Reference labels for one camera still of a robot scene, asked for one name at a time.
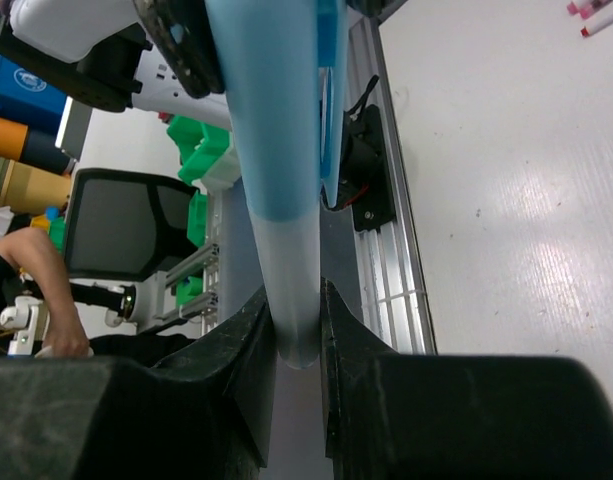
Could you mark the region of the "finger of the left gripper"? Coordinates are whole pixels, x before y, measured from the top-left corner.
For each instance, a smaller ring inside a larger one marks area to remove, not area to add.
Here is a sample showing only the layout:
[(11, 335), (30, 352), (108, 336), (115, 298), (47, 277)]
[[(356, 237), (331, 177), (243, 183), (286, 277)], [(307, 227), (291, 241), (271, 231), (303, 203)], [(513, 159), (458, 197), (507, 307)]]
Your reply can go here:
[(223, 94), (225, 83), (204, 0), (135, 0), (139, 20), (185, 92)]

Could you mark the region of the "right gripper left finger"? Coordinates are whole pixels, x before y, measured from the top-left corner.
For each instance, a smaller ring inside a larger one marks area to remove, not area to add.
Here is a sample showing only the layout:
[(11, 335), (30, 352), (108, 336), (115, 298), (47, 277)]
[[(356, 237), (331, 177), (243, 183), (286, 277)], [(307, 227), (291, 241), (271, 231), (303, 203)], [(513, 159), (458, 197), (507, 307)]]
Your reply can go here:
[(264, 290), (152, 368), (0, 359), (0, 479), (255, 479), (275, 373)]

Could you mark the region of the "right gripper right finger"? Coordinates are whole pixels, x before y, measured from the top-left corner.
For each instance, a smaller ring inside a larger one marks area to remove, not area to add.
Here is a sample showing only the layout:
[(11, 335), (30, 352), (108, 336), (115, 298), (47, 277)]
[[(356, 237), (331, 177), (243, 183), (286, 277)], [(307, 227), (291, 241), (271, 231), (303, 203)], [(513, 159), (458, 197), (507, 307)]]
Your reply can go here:
[(321, 284), (325, 449), (338, 479), (613, 479), (613, 410), (561, 356), (403, 354)]

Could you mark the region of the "light blue highlighter pen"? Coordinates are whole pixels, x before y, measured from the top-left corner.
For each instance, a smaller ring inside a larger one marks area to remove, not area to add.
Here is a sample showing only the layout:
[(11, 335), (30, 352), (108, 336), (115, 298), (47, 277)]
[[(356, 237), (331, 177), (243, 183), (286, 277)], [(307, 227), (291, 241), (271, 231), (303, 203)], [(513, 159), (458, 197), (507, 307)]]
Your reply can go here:
[(235, 147), (283, 360), (320, 352), (320, 207), (335, 205), (348, 54), (342, 1), (210, 1)]

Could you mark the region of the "white pen pink tip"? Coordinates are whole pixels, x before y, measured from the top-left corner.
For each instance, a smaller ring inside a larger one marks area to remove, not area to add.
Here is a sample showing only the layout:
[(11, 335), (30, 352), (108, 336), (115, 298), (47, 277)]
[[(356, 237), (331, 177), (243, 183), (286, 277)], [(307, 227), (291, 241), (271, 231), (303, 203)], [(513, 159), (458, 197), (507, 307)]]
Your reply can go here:
[(572, 0), (566, 9), (571, 16), (579, 15), (582, 19), (588, 19), (610, 3), (612, 0)]

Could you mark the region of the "white pen red tip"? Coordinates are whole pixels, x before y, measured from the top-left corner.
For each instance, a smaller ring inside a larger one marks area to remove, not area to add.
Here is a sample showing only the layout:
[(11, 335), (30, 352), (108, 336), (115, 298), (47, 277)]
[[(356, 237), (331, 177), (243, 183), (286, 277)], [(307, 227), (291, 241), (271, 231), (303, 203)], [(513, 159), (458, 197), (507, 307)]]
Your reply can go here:
[(582, 38), (590, 38), (593, 35), (607, 29), (608, 27), (612, 25), (613, 25), (613, 13), (596, 21), (595, 23), (584, 26), (580, 30), (580, 34)]

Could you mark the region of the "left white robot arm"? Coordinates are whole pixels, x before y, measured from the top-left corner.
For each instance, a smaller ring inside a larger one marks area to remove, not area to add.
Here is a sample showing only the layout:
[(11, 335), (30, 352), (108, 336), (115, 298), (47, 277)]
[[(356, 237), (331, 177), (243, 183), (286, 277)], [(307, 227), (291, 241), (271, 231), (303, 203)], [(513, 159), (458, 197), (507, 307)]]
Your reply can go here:
[(203, 1), (0, 1), (0, 55), (99, 110), (232, 128)]

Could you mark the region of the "person's forearm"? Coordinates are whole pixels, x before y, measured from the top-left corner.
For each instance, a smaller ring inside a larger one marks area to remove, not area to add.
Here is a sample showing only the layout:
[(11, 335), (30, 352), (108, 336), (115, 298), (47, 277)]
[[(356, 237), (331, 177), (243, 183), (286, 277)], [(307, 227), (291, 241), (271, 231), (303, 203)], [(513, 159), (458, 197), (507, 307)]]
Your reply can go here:
[(23, 269), (39, 286), (50, 314), (44, 341), (53, 332), (86, 336), (64, 262), (44, 230), (27, 227), (5, 235), (0, 239), (0, 257), (15, 271)]

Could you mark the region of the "person's hand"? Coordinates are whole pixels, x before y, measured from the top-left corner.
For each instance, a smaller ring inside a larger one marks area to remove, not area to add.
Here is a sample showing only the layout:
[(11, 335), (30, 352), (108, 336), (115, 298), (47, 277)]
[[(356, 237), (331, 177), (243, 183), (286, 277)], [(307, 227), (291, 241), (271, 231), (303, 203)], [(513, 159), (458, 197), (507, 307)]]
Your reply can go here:
[(44, 347), (54, 358), (88, 358), (89, 341), (82, 332), (53, 332), (44, 341)]

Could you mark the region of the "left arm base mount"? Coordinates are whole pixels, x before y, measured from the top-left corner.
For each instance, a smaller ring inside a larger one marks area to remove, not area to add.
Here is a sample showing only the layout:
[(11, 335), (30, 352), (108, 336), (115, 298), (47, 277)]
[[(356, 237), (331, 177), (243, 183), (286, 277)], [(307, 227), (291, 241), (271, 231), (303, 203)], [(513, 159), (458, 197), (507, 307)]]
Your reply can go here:
[(378, 230), (396, 217), (380, 108), (369, 102), (380, 77), (374, 75), (344, 113), (337, 203), (350, 209), (357, 233)]

